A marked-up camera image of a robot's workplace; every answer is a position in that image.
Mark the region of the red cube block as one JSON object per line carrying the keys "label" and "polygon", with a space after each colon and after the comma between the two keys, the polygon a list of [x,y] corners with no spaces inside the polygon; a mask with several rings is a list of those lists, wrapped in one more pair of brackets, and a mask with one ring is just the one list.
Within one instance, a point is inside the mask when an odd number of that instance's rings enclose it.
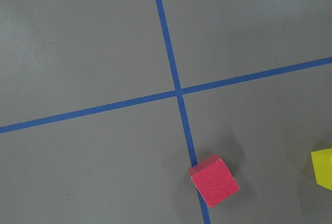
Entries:
{"label": "red cube block", "polygon": [[189,175],[209,208],[240,190],[228,167],[217,155],[190,168]]}

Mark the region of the yellow cube block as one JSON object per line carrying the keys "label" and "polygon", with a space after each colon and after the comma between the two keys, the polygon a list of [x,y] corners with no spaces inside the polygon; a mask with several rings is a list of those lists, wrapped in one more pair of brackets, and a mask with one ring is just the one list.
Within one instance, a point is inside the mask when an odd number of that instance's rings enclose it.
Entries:
{"label": "yellow cube block", "polygon": [[331,148],[311,152],[316,183],[331,190]]}

